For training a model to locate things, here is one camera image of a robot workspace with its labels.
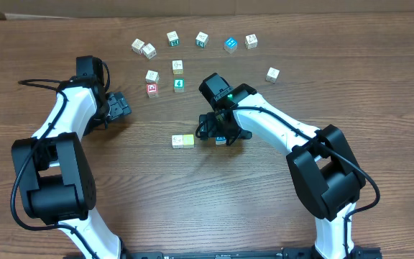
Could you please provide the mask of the blue X wooden block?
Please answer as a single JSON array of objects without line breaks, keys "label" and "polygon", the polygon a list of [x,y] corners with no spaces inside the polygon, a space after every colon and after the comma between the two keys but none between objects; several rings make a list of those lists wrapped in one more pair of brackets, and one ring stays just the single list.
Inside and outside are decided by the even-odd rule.
[{"label": "blue X wooden block", "polygon": [[216,138],[216,145],[225,145],[226,144],[226,138],[225,137],[217,137]]}]

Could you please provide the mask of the yellow top wooden block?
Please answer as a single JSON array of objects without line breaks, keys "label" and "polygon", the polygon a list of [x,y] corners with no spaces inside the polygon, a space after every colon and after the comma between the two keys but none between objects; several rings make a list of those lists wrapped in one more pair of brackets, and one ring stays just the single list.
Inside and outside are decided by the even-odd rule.
[{"label": "yellow top wooden block", "polygon": [[183,135],[183,147],[184,148],[194,148],[194,145],[195,145],[194,138],[195,137],[192,134]]}]

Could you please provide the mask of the green L wooden block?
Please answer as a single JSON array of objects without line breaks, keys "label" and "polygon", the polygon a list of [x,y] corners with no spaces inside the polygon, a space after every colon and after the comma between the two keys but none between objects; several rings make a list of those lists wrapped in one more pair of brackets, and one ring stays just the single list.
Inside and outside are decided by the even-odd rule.
[{"label": "green L wooden block", "polygon": [[183,135],[172,136],[172,147],[174,149],[183,148]]}]

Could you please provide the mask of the green top wooden block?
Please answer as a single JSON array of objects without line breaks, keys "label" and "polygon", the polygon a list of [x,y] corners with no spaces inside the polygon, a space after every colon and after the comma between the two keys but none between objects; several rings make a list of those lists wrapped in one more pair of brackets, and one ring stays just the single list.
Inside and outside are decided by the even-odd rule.
[{"label": "green top wooden block", "polygon": [[182,93],[185,91],[185,82],[183,78],[175,78],[174,79],[174,92],[175,93]]}]

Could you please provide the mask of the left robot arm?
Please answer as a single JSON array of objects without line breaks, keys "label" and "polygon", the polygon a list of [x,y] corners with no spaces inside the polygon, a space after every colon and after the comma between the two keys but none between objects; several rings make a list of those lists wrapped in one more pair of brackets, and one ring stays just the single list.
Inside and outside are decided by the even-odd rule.
[{"label": "left robot arm", "polygon": [[54,91],[56,102],[32,136],[11,147],[11,215],[29,231],[61,230],[83,258],[131,256],[98,213],[95,180],[81,145],[94,128],[132,112],[122,93],[109,90],[110,79],[107,64],[89,55],[76,59],[76,74],[68,80],[20,82]]}]

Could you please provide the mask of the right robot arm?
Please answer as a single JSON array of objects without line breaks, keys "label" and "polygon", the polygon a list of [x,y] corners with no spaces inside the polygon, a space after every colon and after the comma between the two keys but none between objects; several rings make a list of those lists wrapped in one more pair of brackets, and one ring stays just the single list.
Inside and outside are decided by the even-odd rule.
[{"label": "right robot arm", "polygon": [[286,157],[296,194],[316,218],[313,258],[353,258],[350,216],[366,179],[342,131],[299,122],[251,86],[233,88],[217,73],[199,91],[213,110],[199,116],[196,137],[227,146],[252,135],[268,142]]}]

